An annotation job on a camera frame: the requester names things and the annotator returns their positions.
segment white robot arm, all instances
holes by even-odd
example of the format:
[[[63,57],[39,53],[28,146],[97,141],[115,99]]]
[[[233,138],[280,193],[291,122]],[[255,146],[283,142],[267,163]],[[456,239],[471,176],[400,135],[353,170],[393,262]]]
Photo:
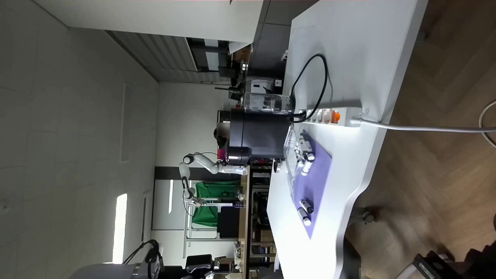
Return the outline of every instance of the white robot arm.
[[[209,172],[216,173],[236,173],[245,174],[246,167],[244,166],[232,166],[225,164],[225,162],[218,161],[214,163],[207,156],[202,153],[195,152],[193,154],[188,154],[184,156],[183,161],[179,164],[179,173],[181,174],[181,182],[183,184],[183,200],[185,202],[194,203],[197,206],[203,204],[203,200],[194,196],[194,188],[189,187],[189,164],[197,162],[202,167],[206,168]]]

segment power strip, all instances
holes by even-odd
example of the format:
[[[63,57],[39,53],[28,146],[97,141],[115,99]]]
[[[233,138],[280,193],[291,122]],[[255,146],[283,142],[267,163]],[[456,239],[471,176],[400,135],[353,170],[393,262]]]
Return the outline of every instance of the power strip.
[[[307,115],[311,113],[309,110],[300,110],[300,113],[305,112]],[[339,107],[339,108],[321,108],[307,119],[305,123],[328,125],[328,126],[344,126],[344,127],[360,127],[360,122],[352,122],[352,119],[362,117],[362,108],[360,107]]]

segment wooden floor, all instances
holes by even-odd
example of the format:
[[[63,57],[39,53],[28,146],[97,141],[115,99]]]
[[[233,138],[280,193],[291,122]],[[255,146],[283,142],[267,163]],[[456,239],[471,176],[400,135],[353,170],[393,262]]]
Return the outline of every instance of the wooden floor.
[[[496,1],[431,0],[422,29],[391,122],[476,127],[496,99]],[[496,126],[496,107],[484,123]],[[389,131],[356,205],[379,212],[347,231],[363,276],[394,278],[439,244],[463,260],[496,240],[496,149],[479,134]]]

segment vial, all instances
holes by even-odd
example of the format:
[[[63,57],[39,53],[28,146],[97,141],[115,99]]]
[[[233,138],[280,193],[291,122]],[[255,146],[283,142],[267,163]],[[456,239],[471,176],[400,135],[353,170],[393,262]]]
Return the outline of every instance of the vial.
[[[300,200],[300,205],[307,213],[311,214],[313,212],[313,207],[305,199]]]
[[[299,209],[298,209],[298,214],[300,215],[300,218],[302,219],[303,224],[304,224],[305,226],[310,226],[310,225],[311,225],[310,218],[309,218],[309,216],[307,215],[307,213],[305,212],[305,209],[303,209],[303,208],[299,208]]]

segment light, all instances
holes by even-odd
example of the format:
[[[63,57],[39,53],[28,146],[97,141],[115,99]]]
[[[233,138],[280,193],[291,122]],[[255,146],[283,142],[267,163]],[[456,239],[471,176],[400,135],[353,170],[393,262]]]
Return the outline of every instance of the light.
[[[174,180],[171,179],[171,183],[169,185],[169,214],[172,212],[172,191],[174,188]]]
[[[127,209],[127,194],[117,197],[116,223],[114,230],[114,250],[112,263],[122,264],[124,259],[125,212]]]

